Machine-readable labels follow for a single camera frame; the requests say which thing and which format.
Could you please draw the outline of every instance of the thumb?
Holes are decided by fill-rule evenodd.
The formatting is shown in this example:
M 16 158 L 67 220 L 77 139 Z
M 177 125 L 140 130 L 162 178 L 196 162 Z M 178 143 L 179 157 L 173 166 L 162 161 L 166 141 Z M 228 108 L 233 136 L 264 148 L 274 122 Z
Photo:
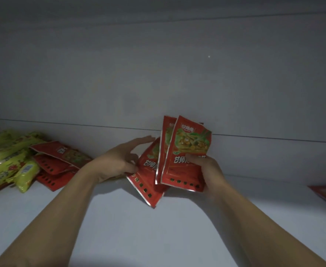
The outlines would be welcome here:
M 196 165 L 202 166 L 205 162 L 204 158 L 193 156 L 192 154 L 185 154 L 185 157 L 188 162 L 194 163 Z
M 129 162 L 126 162 L 126 165 L 125 165 L 125 172 L 128 172 L 128 173 L 136 173 L 138 171 L 138 167 L 136 165 L 133 165 Z

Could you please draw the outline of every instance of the right hand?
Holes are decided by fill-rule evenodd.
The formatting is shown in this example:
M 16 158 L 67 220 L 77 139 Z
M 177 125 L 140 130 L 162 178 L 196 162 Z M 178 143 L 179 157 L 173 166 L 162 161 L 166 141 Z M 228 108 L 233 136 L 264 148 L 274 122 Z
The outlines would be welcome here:
M 205 183 L 211 192 L 217 191 L 222 185 L 226 185 L 227 181 L 215 159 L 209 156 L 202 158 L 192 154 L 186 154 L 185 157 L 187 161 L 201 166 Z

